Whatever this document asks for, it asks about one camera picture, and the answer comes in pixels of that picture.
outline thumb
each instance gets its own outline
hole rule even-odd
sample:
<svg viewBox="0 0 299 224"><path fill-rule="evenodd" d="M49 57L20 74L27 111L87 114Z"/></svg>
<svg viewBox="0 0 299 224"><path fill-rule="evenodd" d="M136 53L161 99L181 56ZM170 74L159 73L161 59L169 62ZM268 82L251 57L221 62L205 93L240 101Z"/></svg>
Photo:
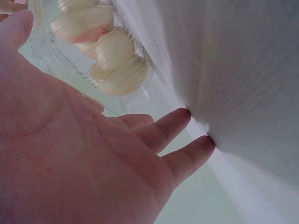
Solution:
<svg viewBox="0 0 299 224"><path fill-rule="evenodd" d="M6 37L18 49L29 38L32 26L32 13L22 10L0 22L0 36Z"/></svg>

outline transparent plastic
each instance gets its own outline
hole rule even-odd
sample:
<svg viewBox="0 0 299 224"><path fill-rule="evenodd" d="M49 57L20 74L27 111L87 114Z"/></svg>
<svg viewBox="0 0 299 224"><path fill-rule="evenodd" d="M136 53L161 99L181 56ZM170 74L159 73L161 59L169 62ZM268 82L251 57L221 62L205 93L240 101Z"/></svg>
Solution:
<svg viewBox="0 0 299 224"><path fill-rule="evenodd" d="M114 0L29 0L38 67L116 115L149 85L150 59Z"/></svg>

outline garlic bulb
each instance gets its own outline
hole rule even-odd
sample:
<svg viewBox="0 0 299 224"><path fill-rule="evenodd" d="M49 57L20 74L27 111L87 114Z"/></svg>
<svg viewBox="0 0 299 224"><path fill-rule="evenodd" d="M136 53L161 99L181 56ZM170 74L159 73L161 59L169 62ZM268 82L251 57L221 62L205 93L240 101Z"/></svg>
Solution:
<svg viewBox="0 0 299 224"><path fill-rule="evenodd" d="M83 42L77 43L79 50L90 58L96 59L97 52L95 51L96 42Z"/></svg>
<svg viewBox="0 0 299 224"><path fill-rule="evenodd" d="M113 28L113 6L94 6L80 12L65 12L51 23L51 29L69 43L96 42Z"/></svg>
<svg viewBox="0 0 299 224"><path fill-rule="evenodd" d="M97 64L90 68L89 80L107 96L124 96L137 90L144 82L148 73L146 61L139 56L115 68L104 71Z"/></svg>
<svg viewBox="0 0 299 224"><path fill-rule="evenodd" d="M96 46L98 66L103 70L113 70L135 57L132 37L124 29L118 28L100 36Z"/></svg>
<svg viewBox="0 0 299 224"><path fill-rule="evenodd" d="M59 9L62 12L79 12L92 8L98 4L98 0L57 0Z"/></svg>

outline white cloth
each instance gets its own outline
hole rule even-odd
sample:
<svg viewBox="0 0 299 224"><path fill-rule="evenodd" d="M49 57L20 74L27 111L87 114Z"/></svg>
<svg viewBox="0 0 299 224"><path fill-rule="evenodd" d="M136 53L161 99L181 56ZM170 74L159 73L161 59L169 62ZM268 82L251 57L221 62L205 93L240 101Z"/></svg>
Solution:
<svg viewBox="0 0 299 224"><path fill-rule="evenodd" d="M118 2L163 84L217 143L211 166L244 221L298 223L299 1Z"/></svg>

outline hand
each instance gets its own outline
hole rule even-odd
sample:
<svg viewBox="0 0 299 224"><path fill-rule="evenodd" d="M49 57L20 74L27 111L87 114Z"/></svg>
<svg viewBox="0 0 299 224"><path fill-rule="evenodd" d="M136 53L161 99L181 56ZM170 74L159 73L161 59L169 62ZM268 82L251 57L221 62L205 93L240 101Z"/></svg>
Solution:
<svg viewBox="0 0 299 224"><path fill-rule="evenodd" d="M153 223L173 190L210 157L205 136L159 157L188 124L178 109L106 118L103 107L18 53L32 14L0 23L0 221Z"/></svg>
<svg viewBox="0 0 299 224"><path fill-rule="evenodd" d="M28 0L0 0L0 21L12 13L28 8Z"/></svg>

